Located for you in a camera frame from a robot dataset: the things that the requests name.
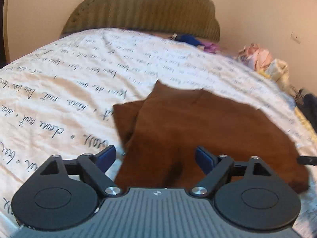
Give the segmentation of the cream yellow clothes pile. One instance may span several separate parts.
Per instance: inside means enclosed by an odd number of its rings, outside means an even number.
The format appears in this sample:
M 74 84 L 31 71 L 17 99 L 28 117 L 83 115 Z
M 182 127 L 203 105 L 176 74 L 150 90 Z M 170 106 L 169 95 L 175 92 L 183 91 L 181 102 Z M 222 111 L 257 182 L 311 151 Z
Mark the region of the cream yellow clothes pile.
M 281 91 L 292 97 L 296 96 L 297 90 L 290 84 L 289 68 L 285 61 L 274 59 L 264 70 L 261 69 L 258 73 L 275 82 Z

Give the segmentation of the blue cloth item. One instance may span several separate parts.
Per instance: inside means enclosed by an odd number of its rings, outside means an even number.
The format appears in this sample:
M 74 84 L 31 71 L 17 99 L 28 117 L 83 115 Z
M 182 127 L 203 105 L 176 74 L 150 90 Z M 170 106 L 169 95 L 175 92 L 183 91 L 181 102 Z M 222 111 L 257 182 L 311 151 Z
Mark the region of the blue cloth item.
M 178 42 L 184 42 L 186 44 L 192 45 L 192 46 L 202 46 L 202 43 L 196 39 L 194 36 L 191 35 L 179 35 L 179 34 L 173 34 L 171 37 L 172 40 L 178 41 Z

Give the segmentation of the white wall switch plate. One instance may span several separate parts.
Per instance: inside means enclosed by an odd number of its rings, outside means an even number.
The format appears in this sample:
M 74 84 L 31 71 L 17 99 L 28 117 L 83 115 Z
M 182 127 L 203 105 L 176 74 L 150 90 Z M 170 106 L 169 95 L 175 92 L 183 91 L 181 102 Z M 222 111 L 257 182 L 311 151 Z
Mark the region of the white wall switch plate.
M 297 44 L 301 44 L 300 37 L 295 32 L 291 33 L 291 39 Z

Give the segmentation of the brown garment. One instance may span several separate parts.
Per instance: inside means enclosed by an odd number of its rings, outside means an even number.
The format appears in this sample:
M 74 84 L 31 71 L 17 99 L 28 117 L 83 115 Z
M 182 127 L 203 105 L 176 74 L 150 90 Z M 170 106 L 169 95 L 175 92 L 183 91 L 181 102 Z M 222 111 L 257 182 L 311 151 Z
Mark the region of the brown garment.
M 115 178 L 123 189 L 193 187 L 204 176 L 195 162 L 199 146 L 237 161 L 258 156 L 294 191 L 309 187 L 294 142 L 250 105 L 157 82 L 146 99 L 116 104 L 113 119 L 125 152 Z

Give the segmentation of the pink clothes pile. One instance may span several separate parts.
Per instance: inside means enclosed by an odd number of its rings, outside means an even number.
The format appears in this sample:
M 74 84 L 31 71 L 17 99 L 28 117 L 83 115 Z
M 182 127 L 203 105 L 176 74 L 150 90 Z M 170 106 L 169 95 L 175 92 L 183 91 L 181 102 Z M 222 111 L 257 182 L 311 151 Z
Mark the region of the pink clothes pile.
M 254 43 L 240 50 L 236 59 L 254 71 L 266 70 L 273 62 L 270 51 Z

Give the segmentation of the dark patterned garment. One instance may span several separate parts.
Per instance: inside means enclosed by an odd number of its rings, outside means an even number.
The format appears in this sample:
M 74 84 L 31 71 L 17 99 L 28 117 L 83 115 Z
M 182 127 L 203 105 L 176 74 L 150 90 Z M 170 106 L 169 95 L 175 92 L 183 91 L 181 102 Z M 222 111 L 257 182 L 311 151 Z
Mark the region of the dark patterned garment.
M 306 119 L 310 122 L 313 129 L 316 131 L 317 125 L 317 99 L 309 90 L 302 88 L 296 96 L 295 102 L 299 110 L 303 113 Z

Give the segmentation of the olive padded headboard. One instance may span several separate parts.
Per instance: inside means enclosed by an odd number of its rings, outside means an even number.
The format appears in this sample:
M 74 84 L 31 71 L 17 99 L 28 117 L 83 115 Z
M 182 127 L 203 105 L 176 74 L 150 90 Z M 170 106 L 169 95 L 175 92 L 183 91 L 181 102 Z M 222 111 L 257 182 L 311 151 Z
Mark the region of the olive padded headboard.
M 61 33 L 105 27 L 220 40 L 220 25 L 211 0 L 84 0 Z

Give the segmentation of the white script-print bedsheet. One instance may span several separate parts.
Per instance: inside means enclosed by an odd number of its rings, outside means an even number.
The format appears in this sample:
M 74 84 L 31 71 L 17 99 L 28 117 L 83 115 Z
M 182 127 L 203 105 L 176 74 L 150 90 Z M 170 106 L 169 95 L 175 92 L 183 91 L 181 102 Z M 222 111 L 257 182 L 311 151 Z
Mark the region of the white script-print bedsheet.
M 112 107 L 146 98 L 157 81 L 258 108 L 300 154 L 316 155 L 292 99 L 246 66 L 140 32 L 75 33 L 1 69 L 1 237 L 18 228 L 11 198 L 49 156 L 73 159 L 108 145 L 123 155 Z

